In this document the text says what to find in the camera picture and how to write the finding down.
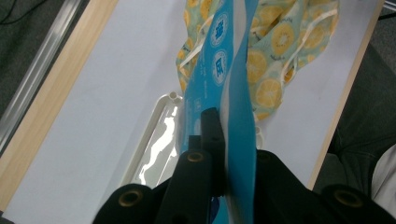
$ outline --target white strip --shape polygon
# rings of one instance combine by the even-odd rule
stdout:
[[[309,37],[309,35],[311,34],[312,30],[314,30],[314,28],[316,27],[316,25],[318,25],[318,23],[320,23],[320,22],[323,21],[324,19],[329,18],[330,16],[334,16],[334,15],[336,15],[337,13],[338,13],[338,9],[333,9],[333,10],[331,10],[331,11],[328,11],[328,12],[326,12],[326,13],[323,13],[323,14],[322,14],[321,16],[319,16],[317,19],[315,19],[314,21],[312,21],[311,24],[309,24],[308,28],[306,29],[305,35],[304,35],[304,37],[303,37],[303,41],[301,42],[301,45],[297,48],[296,51],[294,51],[294,53],[290,56],[289,60],[288,60],[288,61],[285,63],[285,65],[283,66],[282,73],[281,73],[282,80],[283,80],[284,77],[285,77],[286,70],[288,69],[291,60],[293,60],[293,59],[297,56],[297,54],[300,52],[300,50],[303,48],[306,39]]]
[[[390,2],[390,1],[385,1],[385,5],[391,5],[391,6],[396,7],[396,4],[395,4],[395,3],[392,3],[392,2]]]
[[[233,0],[233,56],[241,46],[247,27],[247,10],[245,1]]]
[[[213,20],[213,17],[214,17],[214,15],[210,16],[209,18],[207,18],[207,20],[204,22],[204,24],[202,24],[202,27],[201,27],[201,29],[199,30],[198,34],[200,34],[201,31],[202,31],[202,29],[204,29],[204,27],[206,27],[206,25],[207,25],[210,21]],[[186,59],[180,64],[180,67],[183,67],[184,65],[186,65],[186,63],[188,63],[189,61],[191,61],[191,59],[201,51],[202,46],[203,46],[204,43],[205,43],[205,39],[206,39],[206,37],[203,38],[203,39],[201,39],[201,41],[198,43],[198,46],[196,46],[196,47],[194,48],[194,50],[191,51],[191,52],[187,55]]]
[[[384,5],[384,8],[390,9],[392,11],[396,11],[396,7],[388,6],[387,4]]]

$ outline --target gray floor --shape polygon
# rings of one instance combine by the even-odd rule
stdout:
[[[381,15],[387,15],[392,11],[383,9]],[[389,68],[396,73],[396,18],[379,21],[373,32],[370,44],[381,55]]]
[[[13,21],[41,0],[17,1],[7,21]],[[0,118],[43,42],[64,0],[50,0],[21,21],[0,25]],[[0,20],[13,0],[0,1]]]

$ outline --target yellow fabric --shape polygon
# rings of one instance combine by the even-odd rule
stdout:
[[[188,39],[177,55],[181,89],[188,85],[219,1],[188,0]],[[338,21],[338,0],[261,0],[248,37],[247,82],[258,120],[281,104],[285,85],[326,49]]]

